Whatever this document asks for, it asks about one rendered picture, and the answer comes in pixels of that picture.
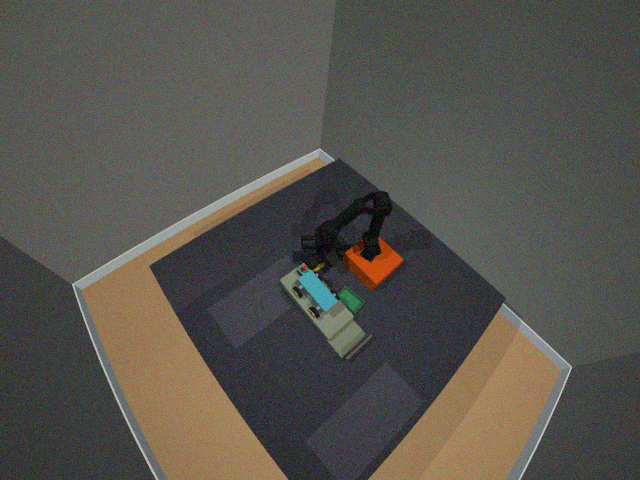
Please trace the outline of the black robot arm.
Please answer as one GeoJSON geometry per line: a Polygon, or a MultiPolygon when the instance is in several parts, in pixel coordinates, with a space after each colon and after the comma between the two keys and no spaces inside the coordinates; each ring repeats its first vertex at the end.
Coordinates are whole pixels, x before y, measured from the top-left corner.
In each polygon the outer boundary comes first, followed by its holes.
{"type": "MultiPolygon", "coordinates": [[[[378,243],[378,235],[384,221],[385,216],[389,215],[393,210],[393,206],[389,194],[385,191],[372,192],[364,197],[359,197],[341,212],[333,220],[327,220],[315,229],[315,235],[302,235],[302,249],[316,249],[317,246],[321,250],[327,251],[331,249],[333,242],[338,242],[337,236],[342,228],[353,221],[360,214],[371,214],[372,221],[368,232],[363,232],[363,243],[365,249],[360,255],[372,262],[376,255],[381,254],[378,243]],[[373,200],[373,208],[366,206],[368,200],[373,200]]],[[[330,250],[329,253],[321,257],[325,260],[329,267],[334,266],[341,260],[341,252],[330,250]]]]}

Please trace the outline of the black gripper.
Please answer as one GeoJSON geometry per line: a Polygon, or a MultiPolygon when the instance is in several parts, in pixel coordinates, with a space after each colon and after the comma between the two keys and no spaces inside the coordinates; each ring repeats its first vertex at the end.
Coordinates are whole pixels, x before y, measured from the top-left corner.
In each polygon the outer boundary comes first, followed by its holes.
{"type": "Polygon", "coordinates": [[[327,251],[321,250],[319,246],[317,247],[318,248],[315,250],[317,253],[314,253],[313,255],[309,254],[304,258],[304,261],[303,261],[309,267],[310,270],[313,270],[314,268],[316,268],[318,264],[322,264],[323,262],[325,262],[325,260],[321,259],[323,254],[325,255],[326,253],[329,253],[330,250],[333,250],[333,248],[336,250],[336,252],[342,250],[342,245],[340,244],[339,241],[333,242],[331,249],[327,251]]]}

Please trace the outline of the green tray floor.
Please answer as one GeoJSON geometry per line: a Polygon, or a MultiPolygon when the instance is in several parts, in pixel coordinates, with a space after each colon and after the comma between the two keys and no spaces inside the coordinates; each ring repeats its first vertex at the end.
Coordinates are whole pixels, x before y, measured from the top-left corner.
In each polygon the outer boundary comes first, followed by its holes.
{"type": "Polygon", "coordinates": [[[346,303],[354,312],[362,305],[357,297],[355,297],[351,292],[344,289],[341,293],[339,293],[339,298],[346,303]]]}

